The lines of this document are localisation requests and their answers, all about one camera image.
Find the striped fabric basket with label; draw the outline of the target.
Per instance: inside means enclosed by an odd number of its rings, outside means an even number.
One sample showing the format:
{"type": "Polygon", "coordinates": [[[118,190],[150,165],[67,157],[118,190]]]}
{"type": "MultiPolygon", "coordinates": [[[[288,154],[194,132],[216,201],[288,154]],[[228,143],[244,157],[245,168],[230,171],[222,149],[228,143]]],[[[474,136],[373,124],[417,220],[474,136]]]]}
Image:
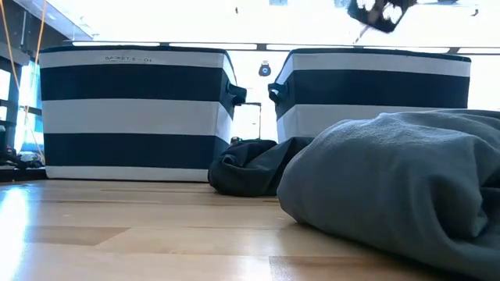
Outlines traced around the striped fabric basket with label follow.
{"type": "Polygon", "coordinates": [[[204,182],[246,99],[214,48],[48,48],[40,79],[51,179],[204,182]]]}

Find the dark clutter pile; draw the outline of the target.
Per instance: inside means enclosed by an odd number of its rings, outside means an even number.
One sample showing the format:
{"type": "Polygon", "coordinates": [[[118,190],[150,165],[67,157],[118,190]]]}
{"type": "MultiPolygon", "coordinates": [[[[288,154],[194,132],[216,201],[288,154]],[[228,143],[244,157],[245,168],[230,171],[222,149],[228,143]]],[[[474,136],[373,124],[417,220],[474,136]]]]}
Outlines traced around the dark clutter pile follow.
{"type": "Polygon", "coordinates": [[[24,161],[21,155],[11,151],[0,151],[0,183],[15,181],[46,180],[45,166],[39,156],[30,155],[24,161]]]}

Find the black garment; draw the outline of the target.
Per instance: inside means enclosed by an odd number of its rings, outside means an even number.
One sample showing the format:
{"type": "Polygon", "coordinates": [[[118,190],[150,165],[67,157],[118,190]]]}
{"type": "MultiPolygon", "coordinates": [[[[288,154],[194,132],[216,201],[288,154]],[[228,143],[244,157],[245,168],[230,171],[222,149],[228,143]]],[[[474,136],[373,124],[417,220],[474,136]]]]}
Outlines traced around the black garment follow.
{"type": "Polygon", "coordinates": [[[210,164],[209,185],[228,196],[274,197],[288,163],[312,141],[311,137],[292,137],[282,143],[234,142],[210,164]]]}

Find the striped fabric basket without label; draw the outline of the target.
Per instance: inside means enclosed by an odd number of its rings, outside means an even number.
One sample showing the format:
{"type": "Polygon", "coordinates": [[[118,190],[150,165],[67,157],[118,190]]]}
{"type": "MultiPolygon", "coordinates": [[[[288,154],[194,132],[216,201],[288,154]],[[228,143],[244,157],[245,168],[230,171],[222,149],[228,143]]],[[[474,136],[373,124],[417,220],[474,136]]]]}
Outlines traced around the striped fabric basket without label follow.
{"type": "Polygon", "coordinates": [[[298,48],[268,86],[277,139],[315,137],[345,119],[467,108],[468,57],[373,48],[298,48]]]}

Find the dark grey garment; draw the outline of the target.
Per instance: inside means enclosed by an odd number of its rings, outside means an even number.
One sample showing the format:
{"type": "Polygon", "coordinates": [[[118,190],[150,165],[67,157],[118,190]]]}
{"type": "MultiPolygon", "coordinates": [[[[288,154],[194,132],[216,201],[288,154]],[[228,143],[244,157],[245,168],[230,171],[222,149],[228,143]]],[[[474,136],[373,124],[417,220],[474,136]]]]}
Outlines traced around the dark grey garment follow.
{"type": "Polygon", "coordinates": [[[500,281],[500,112],[384,113],[324,130],[277,188],[296,221],[500,281]]]}

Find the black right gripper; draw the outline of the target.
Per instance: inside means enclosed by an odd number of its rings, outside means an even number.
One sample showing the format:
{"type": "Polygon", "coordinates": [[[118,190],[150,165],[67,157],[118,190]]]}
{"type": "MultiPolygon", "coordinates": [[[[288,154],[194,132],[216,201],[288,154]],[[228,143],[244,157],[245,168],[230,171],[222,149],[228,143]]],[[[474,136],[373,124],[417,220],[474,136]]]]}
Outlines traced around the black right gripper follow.
{"type": "Polygon", "coordinates": [[[391,33],[395,30],[407,10],[414,6],[417,0],[350,0],[347,5],[348,15],[365,24],[384,33],[391,33]],[[384,11],[388,8],[399,9],[401,12],[393,20],[384,11]]]}

